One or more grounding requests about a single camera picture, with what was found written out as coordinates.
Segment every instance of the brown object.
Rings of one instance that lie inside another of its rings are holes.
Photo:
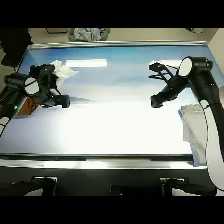
[[[31,115],[39,105],[34,103],[34,101],[27,97],[25,103],[21,107],[18,115]]]

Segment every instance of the table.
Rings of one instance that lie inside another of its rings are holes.
[[[71,106],[39,107],[32,116],[16,116],[0,139],[0,153],[191,157],[178,114],[181,106],[197,103],[191,90],[185,89],[176,100],[153,109],[150,96],[161,91],[165,83],[148,79],[152,74],[150,61],[182,60],[186,56],[213,61],[212,74],[218,86],[224,86],[222,73],[205,42],[33,45],[23,58],[20,73],[28,74],[31,65],[54,60],[75,60],[76,65],[82,60],[85,65],[72,67],[79,73],[66,79],[59,89],[70,95]],[[100,59],[97,67],[90,61],[95,59]]]

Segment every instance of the crumpled white paper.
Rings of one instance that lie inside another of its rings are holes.
[[[56,85],[60,87],[65,79],[72,77],[73,75],[79,73],[79,71],[74,71],[66,65],[62,64],[62,61],[53,61],[50,64],[55,66],[54,74],[58,77]]]

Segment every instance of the white wall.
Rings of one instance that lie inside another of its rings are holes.
[[[208,46],[224,74],[224,28],[219,28]]]

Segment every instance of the tabletop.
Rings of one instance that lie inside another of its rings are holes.
[[[62,61],[76,75],[60,86],[71,97],[67,109],[38,107],[31,116],[16,116],[0,139],[0,153],[62,155],[191,155],[183,141],[178,110],[197,103],[191,90],[156,109],[150,97],[165,86],[149,79],[151,61],[186,56],[213,61],[219,87],[222,73],[207,45],[147,45],[28,49],[19,72],[31,65]]]

